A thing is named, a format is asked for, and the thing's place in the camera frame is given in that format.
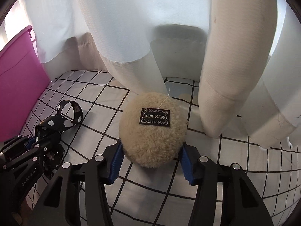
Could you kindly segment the beige fluffy pompom ball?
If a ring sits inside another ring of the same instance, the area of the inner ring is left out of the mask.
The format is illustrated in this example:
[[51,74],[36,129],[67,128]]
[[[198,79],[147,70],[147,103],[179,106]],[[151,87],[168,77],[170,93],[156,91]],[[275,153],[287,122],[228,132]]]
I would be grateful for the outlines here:
[[158,168],[177,156],[187,127],[187,116],[176,99],[149,92],[136,96],[124,108],[119,138],[129,161]]

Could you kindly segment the pink plastic bin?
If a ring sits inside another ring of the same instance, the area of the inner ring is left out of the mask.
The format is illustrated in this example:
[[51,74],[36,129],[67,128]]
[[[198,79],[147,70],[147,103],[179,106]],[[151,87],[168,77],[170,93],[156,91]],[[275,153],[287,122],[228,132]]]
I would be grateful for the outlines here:
[[49,85],[25,27],[1,50],[1,142],[18,135],[38,97]]

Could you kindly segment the white curtain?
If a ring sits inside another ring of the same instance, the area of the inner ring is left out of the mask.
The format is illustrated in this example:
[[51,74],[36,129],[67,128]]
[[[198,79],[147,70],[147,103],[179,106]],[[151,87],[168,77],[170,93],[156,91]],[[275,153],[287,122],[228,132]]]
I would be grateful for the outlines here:
[[254,143],[300,144],[300,0],[1,0],[1,46],[26,25],[50,79],[104,69],[135,93],[195,80],[208,136],[241,114]]

